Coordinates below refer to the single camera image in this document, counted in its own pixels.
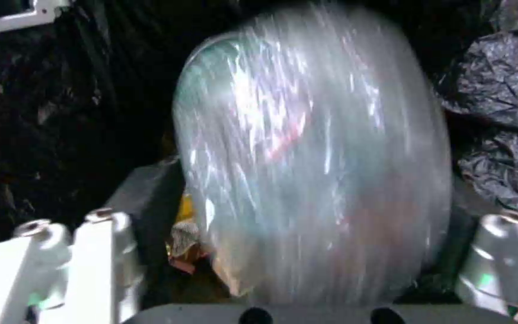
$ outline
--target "screw hole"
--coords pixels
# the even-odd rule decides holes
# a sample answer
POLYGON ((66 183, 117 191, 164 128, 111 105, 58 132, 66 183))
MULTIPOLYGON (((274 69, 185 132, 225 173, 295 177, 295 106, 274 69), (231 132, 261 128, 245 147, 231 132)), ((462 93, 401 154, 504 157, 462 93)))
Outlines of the screw hole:
POLYGON ((383 307, 371 312, 371 324, 405 324, 405 321, 391 308, 383 307))
POLYGON ((239 324, 273 324, 273 318, 266 310, 252 307, 241 314, 239 324))
POLYGON ((27 230, 35 230, 39 226, 37 223, 27 224, 27 230))

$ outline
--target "white plastic part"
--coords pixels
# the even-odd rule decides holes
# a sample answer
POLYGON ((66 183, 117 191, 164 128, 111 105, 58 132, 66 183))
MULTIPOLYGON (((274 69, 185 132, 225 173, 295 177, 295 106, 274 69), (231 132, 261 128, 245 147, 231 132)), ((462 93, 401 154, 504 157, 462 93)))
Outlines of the white plastic part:
POLYGON ((85 223, 76 231, 64 306, 66 323, 118 322, 113 223, 85 223))
POLYGON ((28 304, 38 324, 115 324, 139 311, 143 273, 126 214, 84 223, 69 244, 61 224, 0 243, 0 324, 21 323, 28 304))
POLYGON ((70 0, 34 0, 33 10, 0 18, 0 32, 51 24, 55 8, 69 6, 70 0))
POLYGON ((37 239, 14 238, 0 243, 0 324, 23 320, 35 276, 37 239))

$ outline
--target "black plastic bag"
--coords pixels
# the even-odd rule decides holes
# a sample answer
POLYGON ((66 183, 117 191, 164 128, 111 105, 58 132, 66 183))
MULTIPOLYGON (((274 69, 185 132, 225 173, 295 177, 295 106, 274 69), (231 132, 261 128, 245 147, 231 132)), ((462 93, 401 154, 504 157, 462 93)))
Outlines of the black plastic bag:
POLYGON ((481 196, 518 210, 518 0, 503 0, 482 24, 488 32, 437 76, 436 89, 460 142, 459 173, 481 196))

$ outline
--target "white bracket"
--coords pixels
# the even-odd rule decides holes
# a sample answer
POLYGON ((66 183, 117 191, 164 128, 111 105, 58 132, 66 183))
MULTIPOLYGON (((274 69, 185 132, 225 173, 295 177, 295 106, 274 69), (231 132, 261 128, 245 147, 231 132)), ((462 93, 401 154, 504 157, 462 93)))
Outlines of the white bracket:
POLYGON ((0 18, 0 32, 51 24, 55 20, 55 9, 70 6, 70 0, 34 0, 33 9, 0 18))

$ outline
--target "garbage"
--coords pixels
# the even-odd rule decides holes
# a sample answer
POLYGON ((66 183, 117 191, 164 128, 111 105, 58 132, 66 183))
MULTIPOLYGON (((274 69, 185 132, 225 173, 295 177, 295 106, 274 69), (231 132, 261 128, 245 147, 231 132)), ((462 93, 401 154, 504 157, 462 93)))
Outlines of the garbage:
POLYGON ((199 230, 236 297, 389 301, 438 251, 442 110, 372 12, 291 8, 209 39, 179 79, 174 121, 199 230))

